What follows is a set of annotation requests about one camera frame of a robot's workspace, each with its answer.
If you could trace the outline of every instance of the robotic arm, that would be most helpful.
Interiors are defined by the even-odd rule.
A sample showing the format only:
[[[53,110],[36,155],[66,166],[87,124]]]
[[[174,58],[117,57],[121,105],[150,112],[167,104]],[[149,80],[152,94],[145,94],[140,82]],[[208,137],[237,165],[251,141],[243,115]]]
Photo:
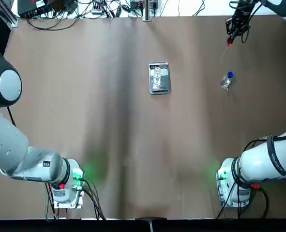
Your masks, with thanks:
[[[261,5],[253,12],[258,2],[260,2]],[[286,0],[239,0],[236,1],[236,3],[237,5],[234,6],[230,3],[230,6],[235,8],[235,12],[231,18],[226,20],[228,45],[232,44],[238,36],[241,36],[243,43],[246,42],[250,28],[250,20],[261,6],[271,9],[286,21]]]
[[[0,54],[0,107],[15,104],[22,91],[17,70]],[[29,146],[27,137],[0,113],[0,171],[16,180],[50,183],[56,208],[81,208],[84,174],[73,159]]]

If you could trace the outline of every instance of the label on robot arm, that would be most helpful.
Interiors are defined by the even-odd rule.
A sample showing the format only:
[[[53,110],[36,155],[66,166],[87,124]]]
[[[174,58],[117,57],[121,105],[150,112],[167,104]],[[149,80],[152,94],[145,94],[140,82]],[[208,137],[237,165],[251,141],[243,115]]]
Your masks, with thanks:
[[[41,6],[45,6],[44,0],[40,0],[36,2],[36,7],[39,8]]]

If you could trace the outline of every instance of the electronic equipment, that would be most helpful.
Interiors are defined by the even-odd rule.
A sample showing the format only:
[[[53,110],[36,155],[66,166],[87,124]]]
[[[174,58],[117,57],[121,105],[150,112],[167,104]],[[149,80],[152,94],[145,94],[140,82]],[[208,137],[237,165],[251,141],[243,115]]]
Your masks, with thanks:
[[[77,8],[77,2],[75,2],[75,0],[50,0],[49,2],[55,12],[65,10],[71,15]]]
[[[130,7],[134,9],[140,1],[142,0],[131,0]],[[151,3],[151,9],[154,9],[154,10],[158,9],[158,0],[150,0],[150,3]]]
[[[17,0],[17,11],[21,18],[32,18],[52,11],[54,0]]]

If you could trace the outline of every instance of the wire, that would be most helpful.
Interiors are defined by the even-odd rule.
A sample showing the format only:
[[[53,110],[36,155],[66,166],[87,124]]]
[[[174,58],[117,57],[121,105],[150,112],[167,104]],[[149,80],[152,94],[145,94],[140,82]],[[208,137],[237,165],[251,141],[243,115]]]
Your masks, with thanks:
[[[192,16],[197,16],[201,11],[205,9],[205,0],[202,0],[202,4],[197,12],[195,12]]]
[[[162,15],[162,13],[163,13],[163,11],[164,11],[164,8],[166,7],[167,2],[168,2],[168,0],[166,0],[166,2],[165,2],[165,4],[164,4],[164,7],[163,7],[163,9],[162,9],[161,14],[160,14],[159,17],[161,17],[161,15]]]
[[[100,200],[99,200],[99,193],[98,193],[98,190],[96,189],[95,184],[94,184],[93,182],[91,182],[92,185],[93,185],[93,187],[94,187],[94,190],[95,190],[95,192],[94,192],[94,191],[92,190],[92,188],[91,188],[89,182],[88,182],[87,180],[85,180],[85,179],[83,179],[83,181],[88,185],[88,188],[90,189],[90,192],[91,192],[92,196],[95,196],[95,199],[96,199],[96,202],[97,202],[97,206],[98,206],[98,210],[99,210],[99,211],[98,211],[98,214],[99,214],[102,218],[104,218],[104,214],[103,214],[103,211],[102,211],[102,208],[101,208],[101,204],[100,204]]]
[[[252,144],[252,143],[257,143],[257,142],[266,142],[266,139],[254,139],[254,140],[250,141],[250,142],[246,145],[246,147],[244,148],[243,152],[247,150],[247,148],[250,146],[250,144]]]
[[[252,190],[252,191],[251,191],[251,193],[250,193],[251,195],[250,195],[250,198],[249,198],[248,206],[247,206],[245,209],[241,209],[241,211],[240,211],[240,217],[250,208],[250,205],[252,204],[252,202],[253,202],[253,200],[254,200],[254,198],[255,198],[255,196],[256,196],[257,189],[252,188],[251,190]]]
[[[256,10],[251,14],[251,16],[249,17],[249,19],[248,19],[248,21],[247,21],[247,30],[246,30],[247,35],[246,35],[245,40],[244,40],[244,34],[245,34],[245,32],[244,32],[243,35],[241,36],[241,42],[242,42],[243,44],[246,43],[246,42],[247,42],[247,39],[248,39],[249,29],[250,29],[250,26],[249,26],[250,20],[254,17],[255,13],[256,13],[262,6],[263,6],[263,5],[260,4],[260,5],[257,7],[257,9],[256,9]]]
[[[235,186],[235,184],[236,184],[236,181],[237,181],[237,179],[234,180],[234,183],[233,183],[233,185],[232,185],[232,187],[231,187],[231,189],[230,189],[230,192],[229,192],[229,195],[228,195],[228,197],[227,197],[227,199],[226,199],[226,202],[225,202],[225,204],[222,206],[222,208],[221,208],[221,210],[220,210],[218,216],[216,217],[216,219],[218,219],[218,218],[220,217],[222,211],[225,209],[226,204],[228,203],[229,198],[230,198],[230,195],[231,195],[231,193],[232,193],[232,191],[233,191],[233,188],[234,188],[234,186]]]
[[[93,3],[93,0],[91,0],[89,3],[86,3],[86,4],[87,4],[87,7],[86,7],[86,9],[82,12],[82,14],[78,14],[78,13],[75,11],[75,12],[76,12],[76,17],[75,17],[76,20],[75,20],[71,25],[69,25],[69,26],[67,26],[67,27],[64,27],[64,28],[54,29],[54,27],[56,27],[58,24],[60,24],[61,21],[62,21],[62,19],[64,18],[64,14],[65,14],[65,11],[64,11],[64,10],[59,13],[59,15],[61,15],[61,13],[63,12],[63,15],[61,16],[61,19],[60,19],[55,25],[53,25],[53,26],[51,26],[51,27],[41,28],[41,27],[35,26],[35,25],[33,25],[33,24],[30,22],[30,19],[27,19],[27,23],[28,23],[28,25],[30,25],[31,27],[33,27],[33,28],[35,28],[35,29],[38,29],[38,30],[48,30],[48,31],[65,30],[65,29],[68,29],[68,28],[72,27],[72,26],[78,21],[78,19],[79,19],[80,17],[86,18],[85,15],[88,14],[89,12],[91,12],[91,11],[87,12],[87,9],[88,9],[88,7],[89,7],[92,3]]]
[[[233,6],[232,4],[239,4],[239,3],[241,3],[241,4],[244,4],[244,6],[241,6],[241,7],[235,7],[235,6]],[[240,1],[230,1],[229,2],[229,6],[232,8],[232,9],[237,9],[237,10],[242,10],[242,9],[245,9],[245,8],[247,8],[247,7],[251,7],[251,6],[254,6],[254,5],[256,5],[256,3],[249,3],[249,4],[245,4],[245,3],[243,3],[243,2],[240,2]]]
[[[269,209],[270,209],[270,200],[269,200],[269,197],[266,191],[263,188],[258,188],[258,191],[262,192],[265,197],[265,209],[264,209],[264,212],[261,218],[266,218],[266,216],[268,215]]]
[[[16,124],[15,124],[13,115],[12,115],[12,111],[11,111],[11,109],[9,108],[9,106],[7,107],[7,111],[8,111],[9,117],[11,117],[12,124],[13,124],[15,127],[17,127]]]
[[[238,195],[238,219],[240,219],[241,207],[240,207],[240,187],[239,185],[237,186],[237,195]]]
[[[93,195],[90,194],[89,191],[87,191],[85,188],[82,188],[82,191],[84,191],[84,192],[90,197],[90,199],[92,200],[93,205],[94,205],[94,207],[96,208],[96,211],[98,212],[98,214],[100,215],[100,217],[101,217],[103,220],[106,220],[106,218],[104,217],[103,213],[100,212],[99,206],[98,206],[97,203],[95,202]]]
[[[47,192],[47,195],[48,195],[48,202],[47,202],[46,217],[45,218],[48,221],[48,218],[47,218],[47,216],[48,216],[48,203],[50,203],[51,210],[52,210],[52,212],[54,214],[54,219],[56,219],[56,217],[55,217],[55,207],[53,205],[54,200],[53,200],[53,195],[52,195],[51,188],[50,188],[50,186],[48,186],[47,183],[45,183],[45,187],[46,187],[46,192]]]

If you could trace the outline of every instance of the metal rod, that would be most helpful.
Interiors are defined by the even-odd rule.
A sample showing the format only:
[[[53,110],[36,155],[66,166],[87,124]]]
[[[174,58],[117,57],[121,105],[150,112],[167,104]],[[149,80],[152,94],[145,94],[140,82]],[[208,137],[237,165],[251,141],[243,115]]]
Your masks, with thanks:
[[[7,19],[12,23],[12,27],[17,27],[18,25],[18,18],[12,10],[4,3],[3,0],[0,0],[0,9],[4,12],[4,14],[7,16]]]
[[[145,0],[143,21],[151,21],[150,9],[151,9],[151,0]]]

